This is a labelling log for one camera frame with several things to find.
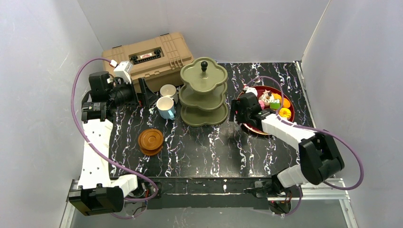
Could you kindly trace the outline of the red round lacquer tray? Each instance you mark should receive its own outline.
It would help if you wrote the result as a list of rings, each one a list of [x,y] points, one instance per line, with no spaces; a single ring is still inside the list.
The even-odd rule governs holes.
[[[278,89],[275,89],[273,87],[270,86],[266,86],[266,85],[255,85],[252,86],[253,88],[255,88],[255,90],[257,91],[258,97],[261,97],[263,93],[265,93],[266,91],[270,91],[272,94],[274,94],[274,98],[275,99],[280,99],[280,91]],[[291,103],[290,99],[284,95],[284,108],[287,108],[289,110],[288,112],[288,120],[289,121],[294,121],[295,118],[295,109],[293,104]],[[269,135],[268,133],[264,133],[262,131],[260,131],[258,128],[255,128],[253,126],[251,126],[250,124],[242,124],[246,129],[248,129],[249,131],[258,134],[258,135],[264,135],[267,136]]]

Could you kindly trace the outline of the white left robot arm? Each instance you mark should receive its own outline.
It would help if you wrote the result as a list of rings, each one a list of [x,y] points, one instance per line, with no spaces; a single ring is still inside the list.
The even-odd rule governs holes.
[[[69,202],[83,215],[120,212],[125,201],[142,202],[158,195],[159,188],[150,178],[109,159],[109,140],[113,123],[108,119],[107,100],[113,87],[106,71],[89,76],[91,90],[82,101],[82,124],[73,120],[84,138],[84,155],[77,189],[69,192]],[[138,179],[152,185],[153,194],[146,198],[128,198],[138,188]]]

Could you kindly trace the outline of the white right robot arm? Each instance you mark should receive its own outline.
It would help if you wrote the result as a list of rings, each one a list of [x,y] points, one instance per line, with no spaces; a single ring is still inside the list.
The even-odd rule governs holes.
[[[277,191],[305,183],[318,185],[345,167],[332,136],[303,129],[272,109],[262,109],[253,93],[243,93],[238,99],[232,100],[229,120],[273,135],[299,153],[299,164],[271,178]]]

